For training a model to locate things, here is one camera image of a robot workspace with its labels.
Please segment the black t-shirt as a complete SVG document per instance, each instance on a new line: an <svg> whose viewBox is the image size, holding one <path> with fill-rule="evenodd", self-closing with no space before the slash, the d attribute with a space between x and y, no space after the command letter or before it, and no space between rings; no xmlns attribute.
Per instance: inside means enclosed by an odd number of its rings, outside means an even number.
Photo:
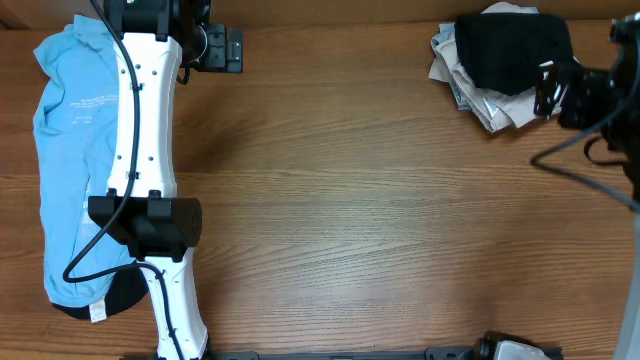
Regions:
<svg viewBox="0 0 640 360"><path fill-rule="evenodd" d="M454 35L460 63L474 85L508 96L533 87L540 64L574 57L566 21L554 15L461 15Z"/></svg>

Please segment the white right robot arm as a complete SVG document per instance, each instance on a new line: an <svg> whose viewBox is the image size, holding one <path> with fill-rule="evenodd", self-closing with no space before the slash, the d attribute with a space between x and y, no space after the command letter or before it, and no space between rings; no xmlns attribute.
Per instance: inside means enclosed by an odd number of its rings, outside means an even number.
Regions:
<svg viewBox="0 0 640 360"><path fill-rule="evenodd" d="M534 113L550 117L561 107L558 123L580 133L534 155L530 164L555 175L569 178L622 203L634 214L633 270L625 305L615 359L639 357L639 15L637 13L611 24L609 41L619 46L618 57L608 70L590 69L576 60L548 61L538 66ZM553 167L542 159L581 141L583 152L604 140L607 148L625 156L618 161L596 161L597 166L619 166L632 184L627 195L592 178Z"/></svg>

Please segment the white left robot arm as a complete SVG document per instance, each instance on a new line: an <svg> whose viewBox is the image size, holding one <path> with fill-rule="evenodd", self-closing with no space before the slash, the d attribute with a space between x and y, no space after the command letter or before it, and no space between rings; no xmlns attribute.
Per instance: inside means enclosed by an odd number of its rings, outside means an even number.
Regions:
<svg viewBox="0 0 640 360"><path fill-rule="evenodd" d="M97 11L114 39L119 103L107 192L89 198L88 213L144 277L158 332L154 358L210 359L193 270L202 206L178 195L174 95L192 71L242 72L243 34L210 23L209 0L107 1Z"/></svg>

